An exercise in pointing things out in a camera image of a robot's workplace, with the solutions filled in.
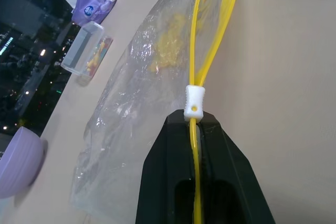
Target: yellow cord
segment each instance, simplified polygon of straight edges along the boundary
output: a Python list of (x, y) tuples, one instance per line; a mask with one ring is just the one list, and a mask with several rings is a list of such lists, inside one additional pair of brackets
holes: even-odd
[[(214, 41), (210, 47), (209, 52), (206, 55), (205, 61), (197, 73), (195, 82), (195, 41), (196, 41), (196, 23), (198, 7), (200, 0), (195, 0), (195, 6), (193, 10), (193, 17), (191, 23), (191, 35), (190, 35), (190, 71), (189, 82), (190, 85), (202, 86), (205, 81), (205, 77), (208, 73), (210, 65), (221, 43), (224, 31), (227, 23), (230, 19), (234, 4), (236, 0), (222, 0), (219, 14), (218, 29), (214, 37)], [(195, 167), (195, 201), (194, 201), (194, 224), (202, 223), (202, 206), (201, 206), (201, 176), (200, 176), (200, 164), (198, 161), (198, 147), (196, 137), (196, 119), (190, 119), (190, 143), (193, 150), (194, 167)]]

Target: white cord lock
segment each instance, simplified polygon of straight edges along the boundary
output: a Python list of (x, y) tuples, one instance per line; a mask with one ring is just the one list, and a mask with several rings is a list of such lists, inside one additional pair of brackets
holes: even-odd
[(187, 102), (184, 109), (184, 119), (190, 121), (195, 118), (198, 122), (203, 118), (203, 98), (205, 88), (201, 86), (188, 85), (185, 88)]

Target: rectangular plastic container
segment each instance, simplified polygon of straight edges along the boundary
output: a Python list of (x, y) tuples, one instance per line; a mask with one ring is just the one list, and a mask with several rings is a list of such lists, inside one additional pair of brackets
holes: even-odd
[(91, 21), (82, 26), (61, 66), (86, 79), (92, 79), (112, 43), (104, 28)]

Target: lavender bowl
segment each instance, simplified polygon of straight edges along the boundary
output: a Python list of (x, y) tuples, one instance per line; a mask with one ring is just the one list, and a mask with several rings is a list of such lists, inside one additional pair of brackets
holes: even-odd
[(17, 194), (34, 181), (43, 155), (41, 139), (20, 127), (0, 159), (0, 199)]

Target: purple container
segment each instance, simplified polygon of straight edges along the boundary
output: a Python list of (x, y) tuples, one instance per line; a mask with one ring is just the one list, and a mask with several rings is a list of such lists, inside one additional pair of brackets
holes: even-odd
[(41, 139), (26, 128), (19, 128), (0, 159), (0, 199), (17, 194), (34, 181), (43, 155)]

